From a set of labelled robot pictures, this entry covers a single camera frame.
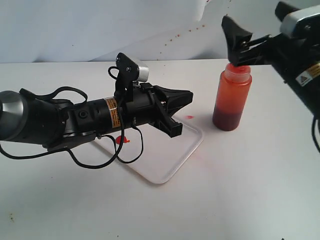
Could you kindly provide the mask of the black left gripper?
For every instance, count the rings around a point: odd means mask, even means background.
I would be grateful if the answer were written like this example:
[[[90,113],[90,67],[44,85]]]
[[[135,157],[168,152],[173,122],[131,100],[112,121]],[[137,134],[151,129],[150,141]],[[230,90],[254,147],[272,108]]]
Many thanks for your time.
[[[118,130],[149,124],[174,138],[182,134],[183,125],[172,116],[193,101],[189,90],[178,90],[140,83],[133,88],[133,101],[117,100]]]

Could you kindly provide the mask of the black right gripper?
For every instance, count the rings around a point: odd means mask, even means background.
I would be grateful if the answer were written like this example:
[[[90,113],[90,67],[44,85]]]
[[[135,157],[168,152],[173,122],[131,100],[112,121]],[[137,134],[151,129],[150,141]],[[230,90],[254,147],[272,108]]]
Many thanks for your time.
[[[252,33],[240,27],[230,16],[222,18],[221,27],[227,45],[227,58],[236,67],[271,65],[280,75],[294,75],[313,63],[302,39],[288,39],[283,34],[251,40]]]

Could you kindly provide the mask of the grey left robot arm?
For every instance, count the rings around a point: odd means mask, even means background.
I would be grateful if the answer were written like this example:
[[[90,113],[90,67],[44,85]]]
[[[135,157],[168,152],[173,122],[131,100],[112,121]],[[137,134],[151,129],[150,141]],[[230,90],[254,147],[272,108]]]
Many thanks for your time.
[[[182,133],[173,115],[193,93],[141,83],[114,96],[74,104],[57,93],[35,95],[21,89],[0,94],[0,139],[41,145],[48,151],[75,148],[97,137],[149,124],[170,137]]]

